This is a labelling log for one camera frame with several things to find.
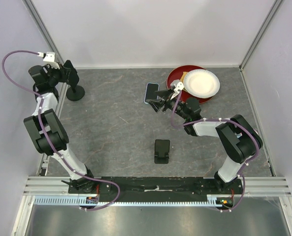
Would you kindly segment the black smartphone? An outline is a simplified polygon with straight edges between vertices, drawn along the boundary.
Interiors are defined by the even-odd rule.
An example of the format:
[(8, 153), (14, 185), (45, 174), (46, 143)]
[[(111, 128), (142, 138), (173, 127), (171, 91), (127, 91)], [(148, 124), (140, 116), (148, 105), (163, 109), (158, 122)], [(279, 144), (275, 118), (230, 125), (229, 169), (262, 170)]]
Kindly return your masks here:
[(66, 60), (63, 68), (65, 71), (65, 82), (72, 88), (76, 87), (79, 82), (79, 76), (72, 62), (70, 60)]

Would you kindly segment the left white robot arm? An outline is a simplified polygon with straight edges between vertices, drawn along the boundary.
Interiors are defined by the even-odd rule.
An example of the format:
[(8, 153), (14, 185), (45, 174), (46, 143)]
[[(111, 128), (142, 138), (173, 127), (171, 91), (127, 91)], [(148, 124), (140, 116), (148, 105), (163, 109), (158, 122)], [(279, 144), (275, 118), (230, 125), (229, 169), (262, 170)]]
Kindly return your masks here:
[(65, 183), (69, 186), (69, 193), (95, 193), (98, 184), (91, 170), (70, 149), (67, 132), (55, 112), (59, 101), (58, 83), (69, 85), (66, 96), (70, 101), (82, 99), (85, 91), (78, 85), (79, 76), (70, 60), (58, 66), (54, 68), (47, 63), (29, 69), (34, 80), (32, 90), (37, 93), (37, 107), (30, 117), (24, 119), (24, 125), (36, 150), (57, 160), (68, 172), (69, 180)]

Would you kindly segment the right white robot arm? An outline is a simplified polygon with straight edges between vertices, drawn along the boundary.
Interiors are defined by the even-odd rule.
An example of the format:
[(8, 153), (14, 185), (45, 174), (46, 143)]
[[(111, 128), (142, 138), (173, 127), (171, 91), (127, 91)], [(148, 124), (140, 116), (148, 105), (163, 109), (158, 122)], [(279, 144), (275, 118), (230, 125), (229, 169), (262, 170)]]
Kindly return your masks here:
[(219, 138), (227, 157), (214, 175), (214, 189), (218, 193), (226, 193), (231, 184), (240, 176), (241, 170), (254, 159), (263, 146), (262, 139), (242, 115), (231, 118), (206, 119), (200, 115), (199, 100), (190, 97), (185, 102), (180, 101), (181, 93), (173, 98), (172, 89), (155, 91), (159, 99), (146, 99), (155, 112), (170, 109), (173, 115), (178, 115), (185, 122), (181, 125), (171, 124), (175, 128), (182, 127), (188, 135), (194, 137)]

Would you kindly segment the black round-base clamp stand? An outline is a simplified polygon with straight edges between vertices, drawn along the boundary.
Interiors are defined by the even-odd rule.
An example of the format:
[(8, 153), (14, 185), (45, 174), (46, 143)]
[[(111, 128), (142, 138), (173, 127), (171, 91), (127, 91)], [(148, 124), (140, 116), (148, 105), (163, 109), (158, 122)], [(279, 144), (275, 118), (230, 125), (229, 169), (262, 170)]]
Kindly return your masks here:
[(66, 97), (70, 101), (79, 101), (85, 95), (85, 90), (82, 86), (76, 85), (74, 88), (69, 87), (66, 91)]

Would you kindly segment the blue-cased smartphone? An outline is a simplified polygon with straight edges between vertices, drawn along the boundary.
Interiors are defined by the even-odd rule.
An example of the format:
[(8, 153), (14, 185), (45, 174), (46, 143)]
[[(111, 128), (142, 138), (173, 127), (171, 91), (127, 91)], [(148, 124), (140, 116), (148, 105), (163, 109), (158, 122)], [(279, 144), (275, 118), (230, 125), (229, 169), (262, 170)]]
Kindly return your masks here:
[(156, 91), (159, 90), (160, 85), (157, 83), (147, 83), (145, 96), (144, 96), (144, 103), (148, 104), (148, 100), (157, 100), (158, 96)]

